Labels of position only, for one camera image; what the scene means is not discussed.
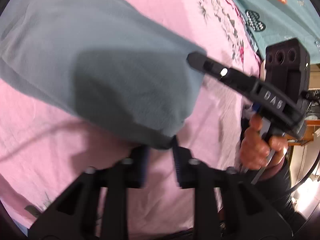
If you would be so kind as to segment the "person right hand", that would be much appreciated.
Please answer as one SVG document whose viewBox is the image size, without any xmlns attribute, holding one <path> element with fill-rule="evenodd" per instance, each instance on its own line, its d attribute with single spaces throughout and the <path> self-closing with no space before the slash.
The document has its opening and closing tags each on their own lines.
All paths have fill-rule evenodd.
<svg viewBox="0 0 320 240">
<path fill-rule="evenodd" d="M 240 162 L 249 170 L 276 167 L 283 161 L 288 150 L 287 139 L 284 137 L 272 136 L 265 142 L 259 134 L 262 127 L 262 117 L 254 114 L 241 143 Z"/>
</svg>

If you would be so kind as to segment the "person right forearm dark sleeve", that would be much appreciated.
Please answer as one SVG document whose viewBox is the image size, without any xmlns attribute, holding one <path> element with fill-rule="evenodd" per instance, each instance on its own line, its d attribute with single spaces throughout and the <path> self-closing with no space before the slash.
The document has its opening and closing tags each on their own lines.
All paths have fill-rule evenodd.
<svg viewBox="0 0 320 240">
<path fill-rule="evenodd" d="M 293 233 L 296 233 L 304 225 L 306 219 L 295 211 L 291 194 L 287 193 L 291 189 L 291 176 L 287 159 L 284 158 L 277 166 L 266 169 L 265 173 L 269 177 L 262 175 L 255 187 L 281 214 Z"/>
</svg>

